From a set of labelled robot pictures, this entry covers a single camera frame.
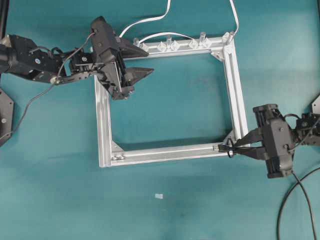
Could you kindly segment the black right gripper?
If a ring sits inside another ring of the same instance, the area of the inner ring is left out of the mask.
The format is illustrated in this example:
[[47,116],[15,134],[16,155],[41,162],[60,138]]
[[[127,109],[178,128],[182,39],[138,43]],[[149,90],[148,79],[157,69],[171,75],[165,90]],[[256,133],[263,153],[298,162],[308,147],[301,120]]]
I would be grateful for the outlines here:
[[[294,146],[291,128],[280,113],[277,104],[265,104],[253,109],[258,128],[251,130],[234,144],[234,150],[256,160],[263,160],[268,178],[283,178],[292,174]],[[241,147],[261,142],[263,147]]]

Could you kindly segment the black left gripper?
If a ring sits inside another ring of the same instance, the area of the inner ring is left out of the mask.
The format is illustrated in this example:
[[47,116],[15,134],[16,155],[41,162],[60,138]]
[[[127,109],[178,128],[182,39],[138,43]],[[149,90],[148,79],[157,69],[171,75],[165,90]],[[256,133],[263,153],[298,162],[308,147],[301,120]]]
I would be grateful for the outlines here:
[[134,84],[153,73],[153,68],[125,66],[123,59],[144,58],[148,52],[129,40],[118,37],[104,17],[99,16],[90,25],[94,35],[91,43],[94,63],[98,64],[99,83],[113,100],[127,99],[134,91]]

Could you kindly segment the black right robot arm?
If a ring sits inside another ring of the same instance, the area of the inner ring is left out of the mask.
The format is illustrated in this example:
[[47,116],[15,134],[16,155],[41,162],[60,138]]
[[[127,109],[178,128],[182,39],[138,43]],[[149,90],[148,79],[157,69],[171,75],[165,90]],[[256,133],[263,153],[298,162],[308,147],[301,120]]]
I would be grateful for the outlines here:
[[267,177],[282,178],[292,174],[295,149],[300,145],[320,145],[320,115],[304,113],[291,128],[277,104],[253,108],[257,128],[231,144],[234,154],[265,161]]

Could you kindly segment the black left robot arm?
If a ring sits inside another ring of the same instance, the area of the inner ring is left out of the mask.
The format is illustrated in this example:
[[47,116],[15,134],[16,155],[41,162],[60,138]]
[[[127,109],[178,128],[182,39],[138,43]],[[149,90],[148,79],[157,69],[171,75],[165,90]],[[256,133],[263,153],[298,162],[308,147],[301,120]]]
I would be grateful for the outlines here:
[[126,67],[124,60],[147,57],[145,50],[116,35],[103,16],[92,21],[92,52],[46,49],[31,39],[8,34],[0,41],[0,71],[20,78],[56,85],[95,76],[114,100],[127,99],[141,79],[154,70]]

